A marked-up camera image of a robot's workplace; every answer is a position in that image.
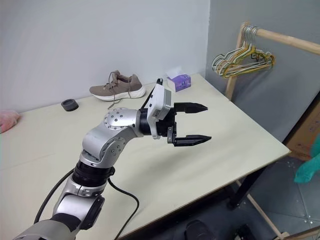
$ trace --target floor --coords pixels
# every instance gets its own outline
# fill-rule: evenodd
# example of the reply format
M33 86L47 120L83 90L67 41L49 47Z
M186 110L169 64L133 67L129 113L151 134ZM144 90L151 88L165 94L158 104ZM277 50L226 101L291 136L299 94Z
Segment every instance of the floor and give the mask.
M294 183L297 168L303 162L284 157L270 165L256 181L251 195L273 221L280 232L290 234L320 225L320 172L306 184ZM176 226L152 240L184 240L186 224L194 219L206 223L217 240L231 240L235 230L247 224L257 240L276 237L264 219L245 199L234 211L226 208L226 201L213 205L202 212L190 214L190 218L177 222Z

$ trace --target cardboard box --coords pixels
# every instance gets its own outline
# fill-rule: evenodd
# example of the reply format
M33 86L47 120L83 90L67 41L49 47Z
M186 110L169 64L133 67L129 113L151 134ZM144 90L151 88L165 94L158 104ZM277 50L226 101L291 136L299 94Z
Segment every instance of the cardboard box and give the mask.
M303 161L310 160L310 149L318 134L320 134L319 93L284 140L285 145L292 151L289 156Z

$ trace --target table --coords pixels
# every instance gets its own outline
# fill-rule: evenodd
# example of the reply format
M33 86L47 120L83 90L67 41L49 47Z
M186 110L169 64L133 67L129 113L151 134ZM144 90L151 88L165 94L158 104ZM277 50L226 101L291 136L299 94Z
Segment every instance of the table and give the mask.
M114 165L112 181L136 195L140 208L122 235L290 152L199 74L191 76L191 83L190 88L172 93L172 102L200 103L208 111L178 113L177 135L201 134L212 139L174 147L165 138L145 136L126 146ZM146 85L148 93L152 87ZM145 98L123 99L116 107L138 109ZM79 108L72 112L60 104L24 112L15 127L1 134L1 239L12 239L33 223L49 190L77 163L83 136L102 121L111 104L94 97L77 102ZM49 201L42 219L51 217L62 188ZM105 203L95 226L81 231L77 240L112 239L136 206L133 199L108 185L103 196Z

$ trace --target table leg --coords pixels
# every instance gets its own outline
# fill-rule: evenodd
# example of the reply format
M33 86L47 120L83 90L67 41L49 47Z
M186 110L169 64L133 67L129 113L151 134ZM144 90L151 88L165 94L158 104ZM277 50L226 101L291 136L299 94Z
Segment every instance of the table leg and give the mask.
M253 184L258 179L258 177L262 174L265 168L266 167L263 167L245 177L243 183L241 184L239 189L236 191L236 193L230 198L230 201L227 204L227 207L230 210L233 210L240 205L243 198L248 194L250 188L253 186Z

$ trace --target purple box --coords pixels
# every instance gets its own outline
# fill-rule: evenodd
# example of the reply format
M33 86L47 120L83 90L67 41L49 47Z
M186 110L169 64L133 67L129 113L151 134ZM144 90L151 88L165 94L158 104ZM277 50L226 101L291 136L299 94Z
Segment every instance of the purple box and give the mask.
M183 89L191 86L191 77L188 74L182 74L170 79L168 77L168 86L175 92L179 92Z

